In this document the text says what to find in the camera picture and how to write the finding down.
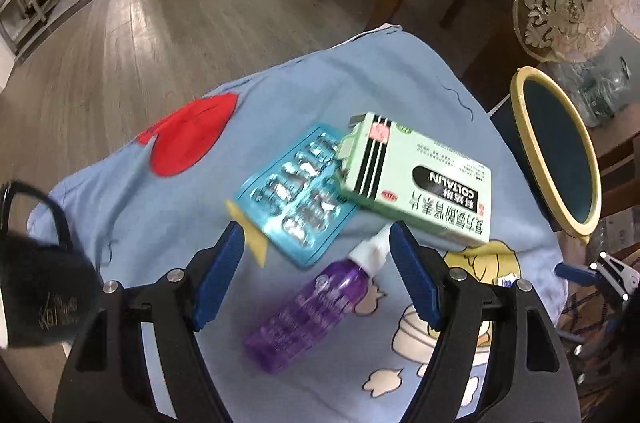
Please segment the yellow rimmed teal trash bin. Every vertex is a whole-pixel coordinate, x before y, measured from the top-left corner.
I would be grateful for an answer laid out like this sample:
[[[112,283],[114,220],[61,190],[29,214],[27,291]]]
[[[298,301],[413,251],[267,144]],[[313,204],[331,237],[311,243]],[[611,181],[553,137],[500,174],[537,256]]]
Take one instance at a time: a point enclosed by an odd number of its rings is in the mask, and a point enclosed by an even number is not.
[[[570,97],[546,73],[522,67],[491,121],[553,229],[588,243],[601,216],[600,170]]]

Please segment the light blue cartoon blanket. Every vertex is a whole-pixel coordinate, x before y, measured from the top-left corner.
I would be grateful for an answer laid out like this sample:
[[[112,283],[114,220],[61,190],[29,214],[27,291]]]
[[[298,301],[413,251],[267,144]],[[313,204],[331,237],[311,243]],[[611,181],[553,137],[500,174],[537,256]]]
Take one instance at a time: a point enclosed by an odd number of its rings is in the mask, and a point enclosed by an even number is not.
[[[230,221],[268,238],[248,251],[215,321],[196,339],[237,422],[396,422],[437,335],[411,305],[393,263],[308,353],[276,373],[244,341],[320,271],[384,226],[337,193],[334,148],[356,113],[375,113],[418,160],[470,158],[473,205],[426,198],[401,173],[409,206],[463,233],[416,240],[477,280],[525,278],[552,320],[567,300],[561,251],[525,175],[488,113],[430,46],[398,27],[224,84],[51,192],[74,244],[101,277],[134,287],[186,264]]]

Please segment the purple spray bottle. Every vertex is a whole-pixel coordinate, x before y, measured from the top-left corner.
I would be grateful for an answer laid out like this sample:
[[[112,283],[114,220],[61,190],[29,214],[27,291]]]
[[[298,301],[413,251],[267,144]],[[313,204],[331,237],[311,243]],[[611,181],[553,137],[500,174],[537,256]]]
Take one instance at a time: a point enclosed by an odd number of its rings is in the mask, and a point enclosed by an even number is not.
[[[367,296],[371,280],[390,255],[390,225],[326,266],[290,302],[244,341],[262,371],[285,369],[310,351]]]

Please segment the teal blister pill pack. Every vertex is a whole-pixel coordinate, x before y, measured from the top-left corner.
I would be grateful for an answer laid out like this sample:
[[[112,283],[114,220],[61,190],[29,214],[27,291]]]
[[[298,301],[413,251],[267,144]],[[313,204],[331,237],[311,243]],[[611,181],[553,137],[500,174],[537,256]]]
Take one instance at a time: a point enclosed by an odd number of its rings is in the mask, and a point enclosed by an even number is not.
[[[265,169],[245,180],[236,204],[292,263],[308,269],[356,212],[334,174],[345,133],[318,123]]]

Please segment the green medicine box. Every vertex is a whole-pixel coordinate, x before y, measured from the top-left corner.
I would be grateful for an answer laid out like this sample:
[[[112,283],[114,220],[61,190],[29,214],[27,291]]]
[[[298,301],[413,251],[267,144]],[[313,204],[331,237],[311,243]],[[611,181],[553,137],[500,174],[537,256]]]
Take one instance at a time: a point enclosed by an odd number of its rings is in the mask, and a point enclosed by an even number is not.
[[[463,247],[490,239],[491,170],[374,112],[353,116],[334,178],[358,206]]]

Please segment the black mug white inside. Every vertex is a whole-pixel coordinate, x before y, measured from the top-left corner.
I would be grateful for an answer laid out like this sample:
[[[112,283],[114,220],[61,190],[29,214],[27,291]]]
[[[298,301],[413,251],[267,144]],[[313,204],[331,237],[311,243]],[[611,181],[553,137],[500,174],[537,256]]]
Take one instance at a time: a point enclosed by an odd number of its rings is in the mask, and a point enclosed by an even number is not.
[[[52,215],[56,241],[44,243],[9,228],[16,196],[39,200]],[[102,282],[86,255],[73,247],[65,214],[41,190],[10,180],[1,187],[1,347],[70,342]]]

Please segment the clear water jug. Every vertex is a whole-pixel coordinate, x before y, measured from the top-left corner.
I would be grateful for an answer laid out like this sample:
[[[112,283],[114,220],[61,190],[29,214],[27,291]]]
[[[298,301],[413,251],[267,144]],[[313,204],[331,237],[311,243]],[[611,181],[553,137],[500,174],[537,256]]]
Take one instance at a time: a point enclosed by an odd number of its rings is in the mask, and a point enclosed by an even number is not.
[[[623,57],[614,68],[586,62],[579,71],[574,102],[588,128],[613,120],[630,104],[631,72]]]

